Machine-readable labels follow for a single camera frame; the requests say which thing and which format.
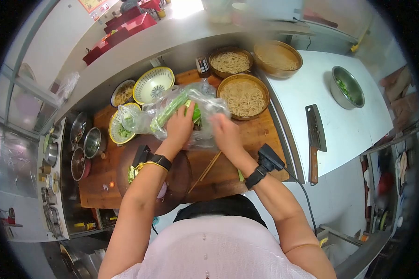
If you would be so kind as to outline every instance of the red table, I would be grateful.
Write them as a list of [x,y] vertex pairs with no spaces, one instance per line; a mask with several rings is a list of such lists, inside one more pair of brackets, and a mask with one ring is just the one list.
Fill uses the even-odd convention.
[[142,31],[157,22],[148,13],[144,13],[117,28],[117,32],[114,34],[104,37],[103,40],[97,42],[93,49],[85,55],[82,60],[88,65],[95,61],[98,57],[104,54],[106,51],[116,46],[120,42],[124,41],[128,37],[135,35],[139,31]]
[[160,0],[142,0],[138,2],[138,5],[143,9],[154,9],[157,12],[160,11]]

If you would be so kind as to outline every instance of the hand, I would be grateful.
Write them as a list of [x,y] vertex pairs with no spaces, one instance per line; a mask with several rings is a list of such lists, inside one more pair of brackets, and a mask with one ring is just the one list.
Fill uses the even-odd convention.
[[168,120],[166,124],[168,137],[163,141],[162,146],[159,148],[161,154],[166,158],[168,158],[168,156],[175,157],[189,141],[194,127],[194,106],[195,103],[191,102],[188,110],[186,111],[186,115],[184,114],[186,106],[181,106]]
[[236,168],[249,176],[257,163],[243,148],[239,126],[221,113],[215,114],[210,121],[219,149]]

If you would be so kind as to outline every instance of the plastic bag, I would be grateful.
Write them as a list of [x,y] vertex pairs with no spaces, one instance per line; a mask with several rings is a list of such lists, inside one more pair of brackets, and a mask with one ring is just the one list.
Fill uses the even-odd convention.
[[61,107],[68,100],[78,81],[78,72],[71,72],[64,77],[59,85],[59,89],[56,91],[56,96],[58,97],[56,104],[58,107]]
[[118,106],[119,121],[125,130],[135,132],[136,134],[151,133],[150,125],[152,118],[149,113],[127,106]]
[[200,110],[200,118],[194,121],[194,131],[187,149],[216,147],[209,118],[216,113],[223,113],[230,118],[231,114],[225,100],[214,98],[214,96],[215,88],[205,79],[184,87],[173,86],[164,92],[162,97],[155,103],[143,106],[143,111],[150,117],[153,116],[150,124],[150,133],[154,134],[159,140],[166,139],[168,133],[165,124],[169,118],[187,100],[192,100],[196,103],[194,116],[198,115],[196,113],[198,108]]

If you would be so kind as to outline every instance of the black wristband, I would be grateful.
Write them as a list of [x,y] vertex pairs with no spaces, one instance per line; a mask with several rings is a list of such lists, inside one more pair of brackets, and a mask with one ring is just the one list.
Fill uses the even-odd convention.
[[171,161],[169,161],[166,157],[159,154],[152,155],[152,158],[149,159],[149,161],[153,161],[162,167],[164,167],[166,170],[170,171],[172,167]]
[[250,190],[267,175],[267,170],[263,166],[258,166],[253,173],[245,180],[245,186]]

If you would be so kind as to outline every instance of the yellow bracelet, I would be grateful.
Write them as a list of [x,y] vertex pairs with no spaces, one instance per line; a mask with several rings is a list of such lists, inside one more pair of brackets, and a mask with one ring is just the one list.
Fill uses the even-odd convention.
[[290,252],[290,251],[292,251],[292,250],[295,250],[295,249],[297,249],[297,248],[301,248],[301,247],[304,247],[304,246],[315,246],[315,247],[317,247],[317,248],[319,248],[319,247],[320,247],[319,245],[316,245],[316,244],[304,244],[304,245],[301,245],[301,246],[298,246],[298,247],[294,247],[294,248],[290,249],[289,251],[285,252],[284,254],[287,254],[287,253],[289,253],[289,252]]
[[148,161],[148,162],[146,162],[146,163],[140,163],[140,164],[138,164],[138,166],[136,166],[135,170],[140,171],[140,170],[143,168],[143,166],[144,166],[145,164],[154,164],[154,165],[160,166],[160,167],[162,167],[162,168],[163,168],[163,170],[165,170],[166,172],[168,172],[168,170],[167,170],[165,167],[163,167],[162,165],[157,164],[157,163],[155,163],[155,162],[152,162],[152,161]]

